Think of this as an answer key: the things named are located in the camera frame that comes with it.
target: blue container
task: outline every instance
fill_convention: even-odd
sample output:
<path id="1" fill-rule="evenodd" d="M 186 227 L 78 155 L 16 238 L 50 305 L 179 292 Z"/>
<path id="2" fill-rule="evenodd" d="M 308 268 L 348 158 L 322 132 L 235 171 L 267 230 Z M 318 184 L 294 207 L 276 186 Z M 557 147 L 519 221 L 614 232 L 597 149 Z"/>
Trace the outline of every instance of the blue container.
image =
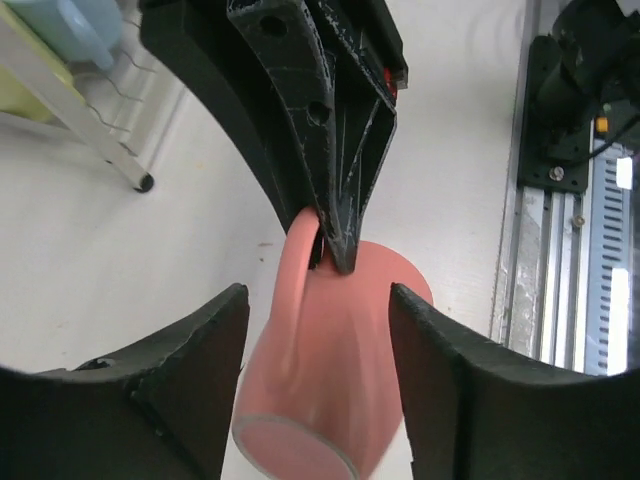
<path id="1" fill-rule="evenodd" d="M 68 62 L 93 62 L 109 70 L 110 50 L 122 37 L 115 0 L 5 0 L 5 3 Z"/>

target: wire rack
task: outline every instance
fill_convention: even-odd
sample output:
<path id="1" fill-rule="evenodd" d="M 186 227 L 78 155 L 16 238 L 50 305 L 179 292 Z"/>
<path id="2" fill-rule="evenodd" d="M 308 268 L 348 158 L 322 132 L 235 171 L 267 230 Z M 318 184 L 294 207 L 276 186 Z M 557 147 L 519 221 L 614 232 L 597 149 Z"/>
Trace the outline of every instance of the wire rack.
<path id="1" fill-rule="evenodd" d="M 136 3 L 119 1 L 123 36 L 112 52 L 116 61 L 109 72 L 91 64 L 67 65 L 85 103 L 61 85 L 44 62 L 0 20 L 0 64 L 55 114 L 52 121 L 43 124 L 0 113 L 0 123 L 48 137 L 82 141 L 113 164 L 134 188 L 147 191 L 153 185 L 148 170 L 185 88 L 140 44 Z"/>

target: shelf leg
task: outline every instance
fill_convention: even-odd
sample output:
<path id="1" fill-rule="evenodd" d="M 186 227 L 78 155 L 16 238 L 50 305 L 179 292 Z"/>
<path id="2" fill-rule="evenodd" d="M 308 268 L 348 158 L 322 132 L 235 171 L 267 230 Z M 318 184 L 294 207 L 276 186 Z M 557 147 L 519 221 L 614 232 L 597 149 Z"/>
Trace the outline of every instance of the shelf leg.
<path id="1" fill-rule="evenodd" d="M 151 190 L 154 184 L 153 177 L 1 18 L 0 64 L 8 68 L 83 142 L 93 147 L 103 159 L 118 169 L 136 191 L 145 193 Z"/>

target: red component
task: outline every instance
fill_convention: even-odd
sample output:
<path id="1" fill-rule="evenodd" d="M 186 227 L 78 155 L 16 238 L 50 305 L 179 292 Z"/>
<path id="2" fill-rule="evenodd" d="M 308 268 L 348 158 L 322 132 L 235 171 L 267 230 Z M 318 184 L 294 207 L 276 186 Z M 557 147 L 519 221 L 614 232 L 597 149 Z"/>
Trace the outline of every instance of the red component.
<path id="1" fill-rule="evenodd" d="M 397 99 L 398 87 L 396 87 L 396 83 L 393 81 L 393 78 L 391 77 L 391 70 L 389 70 L 388 68 L 384 69 L 384 79 L 387 82 L 387 87 L 389 88 L 391 95 L 393 95 L 393 98 Z"/>

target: white floor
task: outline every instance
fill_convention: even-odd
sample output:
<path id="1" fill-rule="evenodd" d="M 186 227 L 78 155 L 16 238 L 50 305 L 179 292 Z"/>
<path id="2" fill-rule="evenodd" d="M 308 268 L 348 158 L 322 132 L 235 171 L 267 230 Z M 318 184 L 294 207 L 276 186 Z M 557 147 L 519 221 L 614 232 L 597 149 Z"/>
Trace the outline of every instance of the white floor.
<path id="1" fill-rule="evenodd" d="M 436 306 L 487 333 L 524 0 L 390 0 L 410 65 L 399 128 L 363 238 L 430 282 Z M 0 363 L 73 368 L 249 286 L 246 355 L 266 315 L 283 233 L 257 182 L 187 96 L 131 191 L 88 149 L 0 130 Z M 409 479 L 399 432 L 377 479 Z M 223 478 L 262 478 L 230 442 Z"/>

